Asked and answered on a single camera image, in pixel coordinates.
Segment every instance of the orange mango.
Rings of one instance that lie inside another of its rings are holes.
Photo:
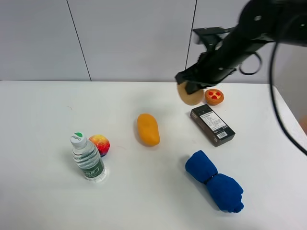
[[[158,123],[150,114],[141,114],[138,117],[138,132],[141,140],[149,146],[160,143]]]

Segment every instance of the clear plastic bottle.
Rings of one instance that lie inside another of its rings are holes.
[[[84,173],[86,179],[100,182],[105,177],[105,166],[97,147],[83,133],[71,136],[73,159]]]

